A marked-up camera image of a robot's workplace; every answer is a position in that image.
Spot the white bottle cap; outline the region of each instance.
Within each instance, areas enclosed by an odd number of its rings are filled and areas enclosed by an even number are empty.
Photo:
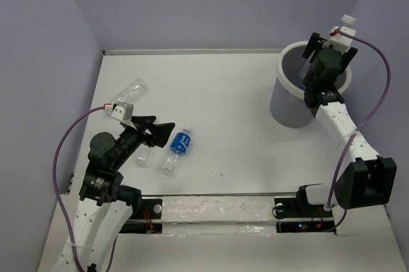
[[[185,126],[182,130],[182,132],[186,133],[187,135],[192,133],[192,127],[191,126]]]
[[[354,17],[351,17],[350,15],[343,15],[341,18],[341,21],[344,22],[345,24],[348,24],[349,26],[354,26],[357,19]]]

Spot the gray bucket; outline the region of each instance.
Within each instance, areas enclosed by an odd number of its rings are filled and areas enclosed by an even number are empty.
[[[270,112],[280,124],[300,128],[308,125],[313,115],[304,103],[304,90],[299,74],[305,63],[302,53],[308,41],[296,42],[288,45],[280,53],[277,65],[277,79],[275,80],[273,96],[270,102]],[[351,83],[351,68],[338,77],[336,87],[342,94]]]

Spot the cable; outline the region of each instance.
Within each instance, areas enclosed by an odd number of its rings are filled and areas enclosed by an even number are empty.
[[[320,213],[321,222],[320,222],[320,224],[317,225],[317,228],[320,228],[322,226],[322,223],[324,223],[324,215],[322,214],[320,208],[318,208],[318,212]]]
[[[391,78],[391,70],[390,70],[390,65],[388,62],[388,59],[386,58],[385,54],[374,44],[372,44],[371,42],[368,42],[364,39],[355,37],[355,36],[351,36],[349,34],[343,33],[341,32],[339,29],[336,30],[337,34],[341,34],[347,38],[350,38],[352,40],[356,40],[360,43],[363,43],[369,47],[371,47],[372,49],[374,49],[382,58],[383,62],[385,63],[385,67],[386,67],[386,71],[387,71],[387,80],[386,80],[386,86],[385,89],[383,90],[383,93],[378,101],[378,103],[375,105],[374,109],[365,117],[365,119],[361,122],[361,124],[358,125],[358,127],[355,129],[354,133],[351,135],[351,137],[348,139],[348,141],[346,142],[346,145],[343,149],[343,152],[341,153],[341,156],[339,157],[339,161],[337,164],[337,167],[335,169],[334,172],[334,177],[332,178],[332,184],[331,184],[331,188],[330,188],[330,193],[328,195],[328,202],[327,202],[327,207],[331,207],[331,200],[332,200],[332,195],[334,194],[334,190],[335,190],[335,185],[337,182],[337,178],[338,178],[338,174],[339,174],[339,170],[341,169],[341,165],[342,162],[346,156],[346,153],[348,152],[349,147],[351,146],[352,141],[354,140],[355,136],[357,135],[357,133],[362,129],[362,127],[364,127],[364,125],[374,116],[374,114],[378,111],[378,109],[381,107],[383,101],[385,100],[385,97],[388,93],[389,87],[390,87],[390,78]],[[339,224],[342,223],[342,221],[344,220],[346,216],[346,211],[344,212],[343,218],[341,219],[340,222],[338,222],[338,224],[334,227],[334,229],[336,229]]]
[[[101,106],[101,107],[91,109],[90,111],[88,111],[87,113],[85,113],[84,115],[82,115],[81,117],[76,119],[74,121],[74,123],[72,123],[71,126],[68,127],[68,129],[64,133],[63,137],[59,141],[59,144],[58,144],[57,149],[56,149],[56,153],[54,155],[54,161],[52,163],[52,185],[54,187],[54,192],[56,194],[58,204],[59,204],[59,206],[61,208],[61,211],[63,212],[65,222],[66,222],[66,226],[68,227],[68,234],[70,236],[70,241],[73,244],[72,245],[72,254],[73,254],[73,257],[74,257],[75,265],[77,266],[77,268],[78,268],[78,270],[80,272],[86,272],[86,271],[82,268],[81,263],[79,262],[77,248],[75,247],[74,231],[72,229],[72,224],[71,224],[71,221],[70,221],[70,217],[68,216],[68,212],[67,212],[67,210],[66,210],[66,208],[64,206],[63,200],[62,200],[62,198],[61,198],[61,196],[59,194],[59,189],[58,189],[58,184],[57,184],[57,160],[58,160],[58,154],[59,154],[59,152],[61,150],[61,147],[63,146],[63,143],[64,143],[65,139],[67,138],[68,134],[72,131],[72,129],[75,127],[75,125],[77,125],[82,119],[84,119],[89,114],[92,114],[93,112],[96,112],[98,110],[104,110],[104,108],[105,108],[104,106]],[[113,245],[112,246],[111,257],[114,256],[114,251],[115,251],[115,247]]]
[[[340,226],[341,223],[344,222],[345,217],[346,217],[346,212],[347,212],[347,210],[345,209],[345,210],[344,210],[344,214],[343,214],[343,216],[341,217],[340,221],[339,221],[338,223],[336,223],[336,225],[335,225],[334,227],[332,227],[332,228],[330,228],[330,229],[327,229],[327,230],[323,230],[323,232],[332,232],[333,230],[337,229],[337,227]]]
[[[313,213],[313,217],[311,218],[311,220],[309,220],[309,222],[307,223],[307,226],[309,226],[315,219],[315,213]]]
[[[109,263],[107,266],[107,272],[111,269],[112,266],[112,262],[114,261],[114,252],[115,252],[115,246],[116,246],[116,240],[117,240],[117,236],[114,240],[114,243],[112,244],[112,250],[111,250],[111,256],[109,257]]]

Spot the white tabletop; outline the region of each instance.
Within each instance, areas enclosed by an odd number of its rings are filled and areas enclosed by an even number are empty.
[[[269,109],[277,54],[105,56],[92,107],[103,105],[136,78],[150,92],[134,115],[175,122],[175,133],[193,128],[192,142],[175,178],[158,171],[167,149],[155,148],[149,169],[131,157],[123,184],[143,194],[288,192],[329,182],[337,158],[326,131],[312,122],[301,129],[276,122]],[[75,171],[79,191],[89,142],[99,132],[118,136],[122,127],[96,113],[89,117]]]
[[[150,168],[131,157],[124,185],[143,194],[294,192],[329,182],[335,148],[317,122],[281,126],[269,103],[277,54],[105,56],[93,107],[108,102],[136,78],[150,92],[134,115],[175,122],[173,135],[193,127],[192,144],[174,178],[163,175],[166,149],[154,149]],[[64,196],[74,213],[88,164],[89,142],[122,127],[103,112],[88,119],[73,188]],[[341,212],[336,209],[335,219]],[[383,207],[353,209],[339,235],[308,234],[120,235],[111,271],[406,271]],[[39,271],[49,271],[67,231],[56,209]]]

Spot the water bottle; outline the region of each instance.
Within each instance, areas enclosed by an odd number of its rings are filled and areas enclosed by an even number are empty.
[[[178,163],[180,156],[186,153],[190,144],[191,128],[184,128],[180,133],[177,133],[171,143],[171,151],[169,152],[162,170],[165,174],[172,176],[174,168]]]
[[[148,167],[150,163],[150,155],[151,155],[152,148],[149,146],[141,145],[136,150],[136,163],[141,167]]]
[[[343,15],[343,17],[340,19],[340,21],[337,24],[338,28],[342,28],[343,26],[349,27],[349,28],[353,28],[353,26],[355,25],[357,19],[351,17],[350,15]],[[331,36],[328,34],[327,36],[324,36],[324,38],[329,39],[331,38]],[[302,69],[300,70],[300,78],[302,80],[305,79],[305,76],[307,76],[307,73],[311,67],[311,63],[310,60],[311,58],[313,58],[314,53],[311,54],[311,56],[309,56],[309,58],[307,59],[307,61],[304,63]]]
[[[147,91],[146,83],[142,79],[135,79],[127,87],[125,87],[121,92],[111,99],[112,104],[118,102],[125,102],[133,104],[138,97],[143,95]]]

